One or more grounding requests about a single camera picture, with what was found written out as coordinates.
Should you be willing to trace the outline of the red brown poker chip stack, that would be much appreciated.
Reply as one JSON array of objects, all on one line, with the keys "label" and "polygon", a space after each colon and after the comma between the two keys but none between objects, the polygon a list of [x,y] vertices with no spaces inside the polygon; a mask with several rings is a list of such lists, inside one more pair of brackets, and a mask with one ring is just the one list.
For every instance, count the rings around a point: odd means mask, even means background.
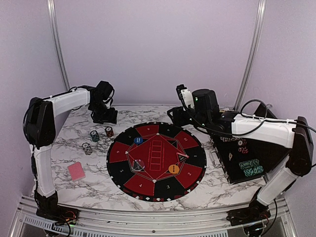
[{"label": "red brown poker chip stack", "polygon": [[113,137],[114,136],[113,128],[110,127],[110,126],[107,126],[105,128],[105,132],[106,132],[107,137]]}]

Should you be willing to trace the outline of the triangular all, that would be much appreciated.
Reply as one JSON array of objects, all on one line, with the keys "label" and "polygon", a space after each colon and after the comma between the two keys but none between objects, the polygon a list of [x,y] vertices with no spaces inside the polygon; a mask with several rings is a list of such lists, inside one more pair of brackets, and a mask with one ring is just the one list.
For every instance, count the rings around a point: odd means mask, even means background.
[{"label": "triangular all", "polygon": [[183,154],[183,153],[176,153],[176,156],[177,156],[177,162],[178,163],[181,163],[181,162],[183,162],[183,161],[185,161],[185,160],[187,160],[189,158],[188,155]]}]

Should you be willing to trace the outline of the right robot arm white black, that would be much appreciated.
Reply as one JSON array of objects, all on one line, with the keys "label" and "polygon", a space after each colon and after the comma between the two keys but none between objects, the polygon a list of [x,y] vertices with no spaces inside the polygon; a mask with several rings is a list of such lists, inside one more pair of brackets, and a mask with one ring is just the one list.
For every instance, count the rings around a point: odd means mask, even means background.
[{"label": "right robot arm white black", "polygon": [[255,221],[268,210],[282,192],[313,168],[313,129],[304,117],[277,119],[270,116],[267,105],[260,101],[253,115],[243,111],[221,111],[216,93],[210,89],[190,91],[184,85],[176,87],[180,107],[167,113],[177,126],[192,125],[213,140],[219,156],[237,148],[249,147],[259,163],[245,156],[237,165],[244,174],[270,172],[275,174],[253,196],[244,209],[229,212],[230,220]]}]

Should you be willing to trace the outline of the orange big blind button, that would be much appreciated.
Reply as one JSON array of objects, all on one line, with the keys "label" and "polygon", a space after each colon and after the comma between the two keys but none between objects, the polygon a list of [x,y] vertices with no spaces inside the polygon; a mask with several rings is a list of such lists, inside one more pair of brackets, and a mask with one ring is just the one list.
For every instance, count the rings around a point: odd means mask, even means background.
[{"label": "orange big blind button", "polygon": [[180,168],[179,168],[178,165],[173,164],[173,165],[170,165],[170,166],[168,167],[168,171],[169,171],[171,174],[178,174],[179,171],[180,171]]}]

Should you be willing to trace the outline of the blue small blind button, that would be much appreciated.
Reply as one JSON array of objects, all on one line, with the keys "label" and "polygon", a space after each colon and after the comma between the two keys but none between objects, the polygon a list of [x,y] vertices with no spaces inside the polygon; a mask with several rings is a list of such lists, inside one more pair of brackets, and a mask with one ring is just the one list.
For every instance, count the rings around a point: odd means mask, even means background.
[{"label": "blue small blind button", "polygon": [[135,137],[135,138],[134,138],[134,143],[135,143],[136,145],[142,144],[142,143],[143,143],[143,138],[142,138],[142,137]]}]

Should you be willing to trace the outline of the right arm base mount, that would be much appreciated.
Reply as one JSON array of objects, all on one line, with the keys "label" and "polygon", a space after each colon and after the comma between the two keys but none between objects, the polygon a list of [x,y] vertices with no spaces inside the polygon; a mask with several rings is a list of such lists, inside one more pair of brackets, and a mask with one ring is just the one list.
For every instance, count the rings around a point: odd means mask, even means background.
[{"label": "right arm base mount", "polygon": [[269,219],[271,213],[269,210],[259,211],[256,208],[239,208],[227,212],[226,219],[230,222],[231,226],[248,224],[264,219]]}]

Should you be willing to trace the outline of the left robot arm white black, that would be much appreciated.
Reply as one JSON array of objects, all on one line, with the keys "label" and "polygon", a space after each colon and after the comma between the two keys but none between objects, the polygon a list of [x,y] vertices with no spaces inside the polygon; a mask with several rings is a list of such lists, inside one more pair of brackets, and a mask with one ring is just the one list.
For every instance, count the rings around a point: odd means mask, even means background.
[{"label": "left robot arm white black", "polygon": [[37,214],[57,220],[75,212],[58,204],[58,194],[52,180],[51,149],[56,138],[55,118],[60,114],[82,106],[88,106],[94,123],[117,122],[117,110],[111,105],[115,90],[107,81],[96,87],[82,85],[67,92],[46,98],[34,97],[23,118],[23,132],[30,144],[31,167],[35,178],[34,197],[38,206]]}]

